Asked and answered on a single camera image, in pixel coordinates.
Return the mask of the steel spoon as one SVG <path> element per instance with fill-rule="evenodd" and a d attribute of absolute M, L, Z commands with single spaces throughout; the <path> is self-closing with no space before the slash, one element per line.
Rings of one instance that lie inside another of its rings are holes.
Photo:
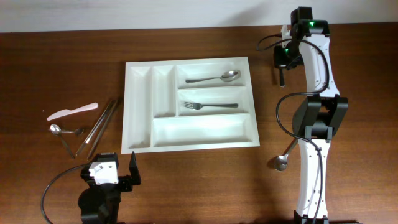
<path fill-rule="evenodd" d="M 286 170 L 288 166 L 288 156 L 294 147 L 297 145 L 298 139 L 294 138 L 293 141 L 289 144 L 283 155 L 279 155 L 274 159 L 274 169 L 283 172 Z"/>
<path fill-rule="evenodd" d="M 230 70 L 230 71 L 224 72 L 224 74 L 222 74 L 222 76 L 220 76 L 220 77 L 186 79 L 185 82 L 186 83 L 196 83 L 196 82 L 202 82 L 202 81 L 214 80 L 214 79 L 220 79 L 224 82 L 231 82 L 231 81 L 239 79 L 240 76 L 241 76 L 240 70 Z"/>

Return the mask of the long steel tongs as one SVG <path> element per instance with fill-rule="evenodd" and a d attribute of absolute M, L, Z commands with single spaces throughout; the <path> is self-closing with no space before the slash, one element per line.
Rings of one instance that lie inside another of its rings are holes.
<path fill-rule="evenodd" d="M 94 136 L 95 132 L 98 130 L 100 125 L 103 123 L 103 121 L 105 120 L 105 117 L 109 114 L 109 112 L 111 111 L 111 108 L 114 106 L 115 103 L 116 103 L 116 100 L 111 100 L 109 102 L 109 104 L 107 105 L 106 109 L 103 111 L 102 115 L 99 117 L 99 119 L 97 120 L 96 124 L 93 126 L 93 128 L 91 129 L 91 131 L 87 135 L 86 139 L 83 141 L 83 143 L 81 144 L 81 146 L 77 150 L 77 152 L 75 154 L 76 156 L 78 156 L 82 152 L 84 147 L 90 142 L 91 138 Z"/>

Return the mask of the pink plastic knife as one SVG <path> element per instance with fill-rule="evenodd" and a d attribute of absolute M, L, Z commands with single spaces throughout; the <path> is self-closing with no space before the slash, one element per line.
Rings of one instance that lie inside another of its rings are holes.
<path fill-rule="evenodd" d="M 81 106 L 81 107 L 73 109 L 73 110 L 69 110 L 69 109 L 60 110 L 60 111 L 50 115 L 49 117 L 47 117 L 47 121 L 52 121 L 54 119 L 58 119 L 58 118 L 68 116 L 71 114 L 75 114 L 75 113 L 81 113 L 84 111 L 94 110 L 94 109 L 97 109 L 98 106 L 99 106 L 98 103 L 90 103 L 88 105 Z"/>

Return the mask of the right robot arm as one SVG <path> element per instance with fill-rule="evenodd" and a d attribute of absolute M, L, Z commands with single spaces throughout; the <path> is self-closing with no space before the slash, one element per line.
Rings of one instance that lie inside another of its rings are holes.
<path fill-rule="evenodd" d="M 348 110 L 333 79 L 329 58 L 330 30 L 326 20 L 313 19 L 311 7 L 291 12 L 274 47 L 274 66 L 280 71 L 305 69 L 307 90 L 292 118 L 290 148 L 300 148 L 300 193 L 294 223 L 328 223 L 325 202 L 326 161 L 331 140 Z"/>

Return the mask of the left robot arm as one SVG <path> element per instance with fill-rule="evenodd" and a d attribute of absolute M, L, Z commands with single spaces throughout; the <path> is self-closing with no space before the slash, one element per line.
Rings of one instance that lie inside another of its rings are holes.
<path fill-rule="evenodd" d="M 123 192 L 131 192 L 135 185 L 141 184 L 141 176 L 136 155 L 131 154 L 129 175 L 118 175 L 118 155 L 101 153 L 86 164 L 80 177 L 88 184 L 78 199 L 83 223 L 117 223 L 118 211 Z"/>

